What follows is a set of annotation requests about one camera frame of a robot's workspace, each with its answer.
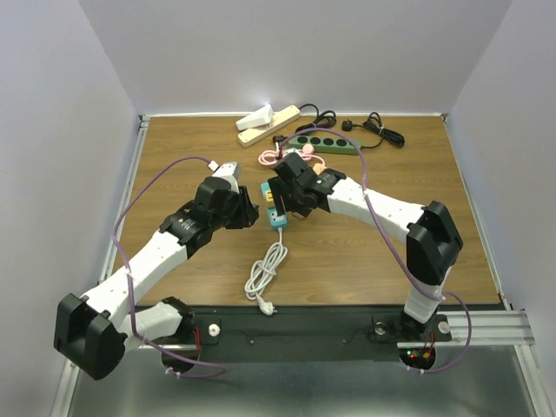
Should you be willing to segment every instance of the power strip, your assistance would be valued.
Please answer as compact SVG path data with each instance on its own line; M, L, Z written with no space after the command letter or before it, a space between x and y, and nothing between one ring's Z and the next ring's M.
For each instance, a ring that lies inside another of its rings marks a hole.
M283 128L287 124L298 119L300 110L295 106L288 106L284 110L274 113L270 124L261 128L243 130L237 137L242 146L251 146L259 142L262 138L272 135L276 130Z
M278 215L278 210L276 210L275 201L272 197L272 193L270 192L268 182L261 184L261 192L264 201L267 203L267 214L268 219L270 220L270 227L273 230L278 230L279 228L285 229L288 225L288 219L285 214Z
M361 147L361 141L353 139L357 148ZM357 155L357 149L345 139L338 137L319 137L319 136L296 136L292 137L288 145L295 149L302 149L310 143L314 147L314 152L326 154Z

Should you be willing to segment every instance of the black end effector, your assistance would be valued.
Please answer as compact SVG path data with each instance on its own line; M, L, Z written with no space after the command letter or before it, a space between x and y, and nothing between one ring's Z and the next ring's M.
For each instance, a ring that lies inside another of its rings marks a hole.
M182 321L175 331L175 334L191 334L194 328L193 321L195 318L195 310L175 297L166 297L162 299L162 302L175 308L182 317Z
M108 317L73 294L58 304L54 348L94 380L112 372L125 353L127 336L118 333Z
M440 285L463 248L447 207L431 202L416 223L407 226L407 268L420 282Z
M219 228L249 228L258 218L258 207L249 200L247 188L240 187L237 193L227 180L209 176L197 188L195 199L166 217L159 229L177 237L190 257Z
M273 170L278 176L270 178L268 186L278 215L292 212L307 217L316 208L329 212L327 196L339 180L346 178L330 168L317 175L295 152L282 158Z

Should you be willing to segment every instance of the black power cord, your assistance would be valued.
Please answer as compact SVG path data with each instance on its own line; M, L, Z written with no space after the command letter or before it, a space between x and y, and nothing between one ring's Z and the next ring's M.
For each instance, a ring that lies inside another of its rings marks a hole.
M312 103L303 104L299 108L299 110L305 107L314 108L314 110L316 111L316 117L311 123L303 124L302 126L297 128L295 130L296 132L299 132L300 130L304 130L304 129L310 129L310 128L330 129L334 127L334 125L336 124L336 113L334 111L326 110L323 111L322 113L319 113L319 108Z
M361 146L361 149L378 148L384 140L390 142L391 144L393 144L398 148L402 148L403 145L406 144L406 139L403 137L402 134L395 132L391 129L386 129L384 127L384 124L382 124L381 115L379 115L376 111L371 113L363 124L355 124L349 119L342 122L341 124L341 129L344 132L349 132L353 128L364 128L370 130L371 132L381 137L381 139L377 144L373 146Z

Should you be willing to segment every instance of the white wall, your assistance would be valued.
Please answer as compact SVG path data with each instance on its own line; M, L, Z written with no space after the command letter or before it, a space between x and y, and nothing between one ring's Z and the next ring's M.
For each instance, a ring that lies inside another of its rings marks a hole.
M136 112L75 0L0 13L0 415L50 415L56 305L99 275Z
M79 0L143 114L449 111L510 0Z
M556 3L515 0L447 126L556 405Z

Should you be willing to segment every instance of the gray floor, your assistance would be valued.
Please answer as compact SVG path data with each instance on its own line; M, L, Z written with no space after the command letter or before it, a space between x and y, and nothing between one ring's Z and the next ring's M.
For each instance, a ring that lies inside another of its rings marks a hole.
M439 351L447 360L458 348ZM151 349L130 353L102 381L80 375L70 415L88 416L533 416L512 347L473 347L445 373L394 363L234 364L214 380L165 375Z

